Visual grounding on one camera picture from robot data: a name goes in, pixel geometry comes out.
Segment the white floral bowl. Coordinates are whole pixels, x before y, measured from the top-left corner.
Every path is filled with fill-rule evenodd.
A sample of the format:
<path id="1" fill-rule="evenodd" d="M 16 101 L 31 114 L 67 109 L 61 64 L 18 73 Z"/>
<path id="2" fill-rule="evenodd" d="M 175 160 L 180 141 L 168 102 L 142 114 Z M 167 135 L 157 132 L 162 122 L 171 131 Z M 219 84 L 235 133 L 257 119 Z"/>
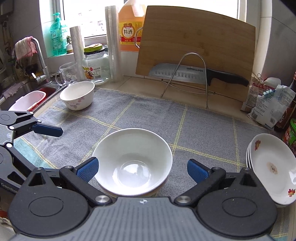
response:
<path id="1" fill-rule="evenodd" d="M 83 110 L 90 106 L 94 98 L 95 84 L 91 81 L 77 82 L 60 93 L 60 99 L 70 110 Z"/>
<path id="2" fill-rule="evenodd" d="M 111 197 L 114 197 L 114 198 L 118 198 L 118 197 L 154 197 L 154 196 L 157 196 L 157 193 L 165 186 L 167 181 L 168 181 L 168 178 L 166 178 L 166 180 L 161 185 L 159 185 L 159 187 L 157 187 L 145 194 L 138 194 L 138 195 L 119 195 L 119 194 L 115 194 L 111 191 L 108 191 L 107 189 L 104 189 L 101 185 L 99 185 L 99 187 L 103 193 L 105 193 Z"/>

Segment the plain white bowl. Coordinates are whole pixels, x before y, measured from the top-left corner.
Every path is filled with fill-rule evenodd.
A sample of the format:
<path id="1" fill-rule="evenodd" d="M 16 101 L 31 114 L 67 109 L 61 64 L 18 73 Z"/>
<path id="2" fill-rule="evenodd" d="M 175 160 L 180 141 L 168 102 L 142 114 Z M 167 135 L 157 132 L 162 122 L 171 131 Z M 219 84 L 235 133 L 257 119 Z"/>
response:
<path id="1" fill-rule="evenodd" d="M 99 162 L 96 181 L 119 195 L 150 192 L 168 178 L 173 165 L 168 143 L 142 128 L 126 128 L 107 135 L 93 156 Z"/>

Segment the red basin in sink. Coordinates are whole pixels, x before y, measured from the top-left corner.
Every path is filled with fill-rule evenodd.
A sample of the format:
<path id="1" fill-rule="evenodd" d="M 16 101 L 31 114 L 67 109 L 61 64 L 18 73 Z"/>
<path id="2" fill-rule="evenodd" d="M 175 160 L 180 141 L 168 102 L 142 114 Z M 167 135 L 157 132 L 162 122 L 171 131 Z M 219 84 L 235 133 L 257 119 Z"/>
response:
<path id="1" fill-rule="evenodd" d="M 50 96 L 56 92 L 53 87 L 42 87 L 39 90 L 35 90 L 28 94 L 28 105 L 27 111 L 34 111 L 37 107 L 43 104 Z"/>

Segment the chrome faucet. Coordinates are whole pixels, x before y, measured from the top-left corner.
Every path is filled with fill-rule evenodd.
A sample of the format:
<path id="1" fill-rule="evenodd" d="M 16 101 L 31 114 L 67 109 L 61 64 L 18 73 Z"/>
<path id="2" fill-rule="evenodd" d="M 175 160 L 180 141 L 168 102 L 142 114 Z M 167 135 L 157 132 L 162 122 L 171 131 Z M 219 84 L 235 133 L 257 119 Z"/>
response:
<path id="1" fill-rule="evenodd" d="M 49 75 L 49 70 L 48 70 L 48 67 L 46 66 L 46 63 L 44 61 L 44 57 L 43 57 L 43 54 L 42 54 L 42 51 L 41 51 L 41 48 L 40 48 L 39 41 L 36 38 L 32 37 L 31 42 L 36 47 L 39 62 L 40 62 L 40 65 L 41 65 L 41 68 L 42 68 L 42 71 L 43 71 L 42 75 L 36 76 L 34 73 L 32 73 L 32 76 L 33 76 L 34 80 L 39 85 L 41 85 L 43 83 L 50 83 L 51 78 L 50 78 L 50 75 Z"/>

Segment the glass mug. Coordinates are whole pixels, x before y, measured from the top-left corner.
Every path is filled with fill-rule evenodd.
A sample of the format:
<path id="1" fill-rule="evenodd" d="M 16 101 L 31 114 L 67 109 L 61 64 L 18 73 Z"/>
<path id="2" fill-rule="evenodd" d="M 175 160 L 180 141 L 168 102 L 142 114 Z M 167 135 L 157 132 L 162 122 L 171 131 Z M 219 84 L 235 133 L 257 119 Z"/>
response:
<path id="1" fill-rule="evenodd" d="M 56 83 L 60 86 L 68 86 L 79 81 L 78 64 L 69 62 L 61 65 L 55 73 Z"/>

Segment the pink white cloth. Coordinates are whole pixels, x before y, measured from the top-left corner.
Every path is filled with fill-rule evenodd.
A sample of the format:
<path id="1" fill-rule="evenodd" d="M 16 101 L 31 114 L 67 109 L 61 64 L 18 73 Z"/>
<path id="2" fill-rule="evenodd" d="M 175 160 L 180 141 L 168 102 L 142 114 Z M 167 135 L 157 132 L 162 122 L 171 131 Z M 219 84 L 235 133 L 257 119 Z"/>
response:
<path id="1" fill-rule="evenodd" d="M 35 44 L 32 42 L 32 39 L 33 37 L 29 36 L 16 42 L 15 53 L 17 60 L 21 60 L 25 57 L 32 57 L 34 54 L 37 54 L 37 49 Z"/>

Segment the green lid red jar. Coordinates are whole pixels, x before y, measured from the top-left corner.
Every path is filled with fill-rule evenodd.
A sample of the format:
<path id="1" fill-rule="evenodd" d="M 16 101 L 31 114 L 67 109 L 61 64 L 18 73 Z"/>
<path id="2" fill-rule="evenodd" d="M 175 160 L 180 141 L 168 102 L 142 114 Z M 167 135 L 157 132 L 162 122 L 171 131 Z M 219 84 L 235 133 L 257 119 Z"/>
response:
<path id="1" fill-rule="evenodd" d="M 294 155 L 296 155 L 296 124 L 295 118 L 290 120 L 287 130 L 285 131 L 282 141 L 290 148 Z"/>

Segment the small potted plant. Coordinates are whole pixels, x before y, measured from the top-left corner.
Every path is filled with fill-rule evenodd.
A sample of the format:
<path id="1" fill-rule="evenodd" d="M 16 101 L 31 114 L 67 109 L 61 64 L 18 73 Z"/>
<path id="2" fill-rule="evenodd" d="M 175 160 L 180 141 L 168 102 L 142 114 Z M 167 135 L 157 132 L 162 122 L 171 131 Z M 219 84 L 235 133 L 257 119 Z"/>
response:
<path id="1" fill-rule="evenodd" d="M 73 46 L 72 46 L 72 40 L 71 40 L 71 36 L 67 36 L 66 37 L 66 53 L 70 54 L 73 52 Z"/>

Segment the white bag roll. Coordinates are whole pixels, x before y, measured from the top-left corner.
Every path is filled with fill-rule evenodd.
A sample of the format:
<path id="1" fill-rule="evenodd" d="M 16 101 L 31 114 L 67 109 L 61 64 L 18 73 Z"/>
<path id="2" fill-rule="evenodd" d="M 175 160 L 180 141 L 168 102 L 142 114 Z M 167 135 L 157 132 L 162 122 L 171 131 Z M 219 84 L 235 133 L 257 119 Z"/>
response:
<path id="1" fill-rule="evenodd" d="M 72 41 L 72 48 L 74 53 L 75 62 L 78 64 L 78 72 L 80 76 L 80 80 L 83 81 L 85 79 L 84 70 L 82 68 L 82 62 L 84 58 L 84 38 L 81 34 L 81 29 L 79 26 L 70 28 L 70 36 Z"/>

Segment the glass jar green lid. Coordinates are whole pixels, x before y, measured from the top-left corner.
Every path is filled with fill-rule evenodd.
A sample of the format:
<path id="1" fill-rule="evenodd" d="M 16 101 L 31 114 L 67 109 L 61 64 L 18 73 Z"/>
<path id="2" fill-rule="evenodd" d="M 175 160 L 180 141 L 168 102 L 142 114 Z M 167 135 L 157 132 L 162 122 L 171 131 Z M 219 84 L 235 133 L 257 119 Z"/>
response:
<path id="1" fill-rule="evenodd" d="M 88 81 L 101 85 L 111 79 L 109 57 L 102 44 L 92 44 L 84 48 L 82 69 Z"/>

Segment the green dish soap bottle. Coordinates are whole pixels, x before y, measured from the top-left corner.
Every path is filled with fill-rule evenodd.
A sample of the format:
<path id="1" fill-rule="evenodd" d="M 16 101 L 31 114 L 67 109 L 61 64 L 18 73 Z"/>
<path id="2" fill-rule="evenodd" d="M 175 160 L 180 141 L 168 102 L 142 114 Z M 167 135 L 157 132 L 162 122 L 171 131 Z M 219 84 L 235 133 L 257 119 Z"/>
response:
<path id="1" fill-rule="evenodd" d="M 66 54 L 67 46 L 67 25 L 65 21 L 61 20 L 61 15 L 59 12 L 53 14 L 54 22 L 50 27 L 50 35 L 52 41 L 52 52 L 54 56 L 60 56 Z"/>

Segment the white seasoning bag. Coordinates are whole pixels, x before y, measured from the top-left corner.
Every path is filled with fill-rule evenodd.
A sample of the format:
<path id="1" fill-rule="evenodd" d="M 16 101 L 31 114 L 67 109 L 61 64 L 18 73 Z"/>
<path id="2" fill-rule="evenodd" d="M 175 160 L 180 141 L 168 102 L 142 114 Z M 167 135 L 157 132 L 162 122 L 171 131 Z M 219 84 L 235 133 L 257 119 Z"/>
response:
<path id="1" fill-rule="evenodd" d="M 283 117 L 294 97 L 295 92 L 290 87 L 278 85 L 276 89 L 267 90 L 257 97 L 248 117 L 271 130 Z"/>

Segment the plastic wrap roll tall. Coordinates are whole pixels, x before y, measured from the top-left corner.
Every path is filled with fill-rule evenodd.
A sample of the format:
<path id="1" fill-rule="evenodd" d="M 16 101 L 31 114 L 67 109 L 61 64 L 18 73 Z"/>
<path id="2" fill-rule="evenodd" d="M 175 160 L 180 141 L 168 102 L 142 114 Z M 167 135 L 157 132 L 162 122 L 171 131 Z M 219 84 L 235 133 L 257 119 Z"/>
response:
<path id="1" fill-rule="evenodd" d="M 111 81 L 121 82 L 123 80 L 123 71 L 116 6 L 105 7 L 105 20 Z"/>

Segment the orange cooking wine jug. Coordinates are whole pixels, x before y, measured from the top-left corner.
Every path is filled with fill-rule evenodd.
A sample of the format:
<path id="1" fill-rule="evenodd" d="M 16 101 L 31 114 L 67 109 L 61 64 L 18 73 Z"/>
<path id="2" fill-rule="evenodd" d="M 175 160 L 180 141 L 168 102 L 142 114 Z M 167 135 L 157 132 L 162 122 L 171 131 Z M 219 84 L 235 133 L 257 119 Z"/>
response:
<path id="1" fill-rule="evenodd" d="M 145 1 L 133 0 L 127 1 L 120 9 L 118 17 L 121 51 L 138 52 L 146 10 Z"/>

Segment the bamboo cutting board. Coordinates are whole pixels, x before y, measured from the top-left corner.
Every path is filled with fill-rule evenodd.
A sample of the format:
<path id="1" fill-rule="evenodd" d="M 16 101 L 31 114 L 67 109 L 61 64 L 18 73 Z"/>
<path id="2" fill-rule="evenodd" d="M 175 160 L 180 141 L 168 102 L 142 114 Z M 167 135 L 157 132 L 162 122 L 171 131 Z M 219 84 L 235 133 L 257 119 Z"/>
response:
<path id="1" fill-rule="evenodd" d="M 251 79 L 255 27 L 199 9 L 148 6 L 137 59 L 137 75 L 159 63 L 207 67 Z"/>

